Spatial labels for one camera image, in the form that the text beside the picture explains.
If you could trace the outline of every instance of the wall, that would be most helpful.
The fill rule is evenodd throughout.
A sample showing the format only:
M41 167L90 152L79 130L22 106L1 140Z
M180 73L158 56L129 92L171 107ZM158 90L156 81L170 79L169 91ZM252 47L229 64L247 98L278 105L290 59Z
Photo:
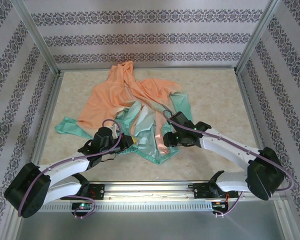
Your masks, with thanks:
M26 0L59 68L232 66L268 0Z
M288 199L300 231L300 0L281 2L241 77L264 145L295 178Z
M8 0L0 0L0 237L4 191L30 160L54 76Z

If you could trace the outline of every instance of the patterned wallpaper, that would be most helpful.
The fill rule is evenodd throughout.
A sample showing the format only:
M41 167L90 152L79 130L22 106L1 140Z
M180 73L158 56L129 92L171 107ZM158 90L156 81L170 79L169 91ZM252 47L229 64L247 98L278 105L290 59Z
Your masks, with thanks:
M62 70L235 66L268 0L26 0Z
M287 194L300 231L300 0L281 2L241 77L263 144L294 176Z
M54 76L8 0L0 0L0 237L4 191L31 159Z

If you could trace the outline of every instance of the peach fabric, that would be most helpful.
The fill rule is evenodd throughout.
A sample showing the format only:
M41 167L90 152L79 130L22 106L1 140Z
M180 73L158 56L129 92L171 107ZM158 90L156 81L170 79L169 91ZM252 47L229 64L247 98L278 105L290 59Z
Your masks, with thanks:
M102 126L105 119L115 119L118 112L131 107L135 101L148 105L156 111L155 139L160 153L168 153L164 146L161 128L166 120L162 115L164 109L174 111L169 98L171 94L184 93L183 88L173 82L157 78L136 81L133 75L133 62L112 66L105 82L96 85L86 103L77 124L86 132L94 133Z

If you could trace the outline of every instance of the teal cloth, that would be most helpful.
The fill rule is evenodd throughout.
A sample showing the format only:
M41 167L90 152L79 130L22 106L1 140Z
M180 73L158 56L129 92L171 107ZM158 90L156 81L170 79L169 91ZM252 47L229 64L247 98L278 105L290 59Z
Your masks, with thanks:
M182 112L189 120L192 120L191 106L187 94L171 94L170 99L176 112ZM160 104L156 105L155 108L161 112L165 110ZM155 139L156 112L149 106L143 106L142 108L141 103L136 101L130 108L127 107L121 112L118 112L115 120L120 124L121 130L125 135L131 135L130 128L137 116L138 119L134 131L137 144L127 148L120 154L136 153L142 158L159 165L179 152L177 147L170 147L170 153L165 155L160 154ZM65 117L63 121L55 127L55 130L61 134L73 134L87 139L93 138L93 136L90 136L77 125L75 119L69 117ZM172 130L172 125L168 123L165 123L161 128L163 136Z

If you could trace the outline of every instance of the enclosure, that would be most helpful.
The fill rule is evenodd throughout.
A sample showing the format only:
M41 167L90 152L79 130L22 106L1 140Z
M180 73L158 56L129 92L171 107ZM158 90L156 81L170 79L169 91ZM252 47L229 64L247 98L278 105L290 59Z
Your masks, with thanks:
M240 167L201 148L180 148L161 164L127 153L83 173L106 185L103 212L79 222L60 210L65 201L54 201L31 218L17 217L4 198L11 181L26 163L53 163L82 147L86 139L55 126L77 119L111 66L127 61L137 81L183 86L194 122L274 149L294 188L267 202L245 193L231 214L215 219L192 209L200 202L185 187ZM189 206L111 208L151 199L158 208ZM300 239L300 0L0 0L0 239L152 234Z

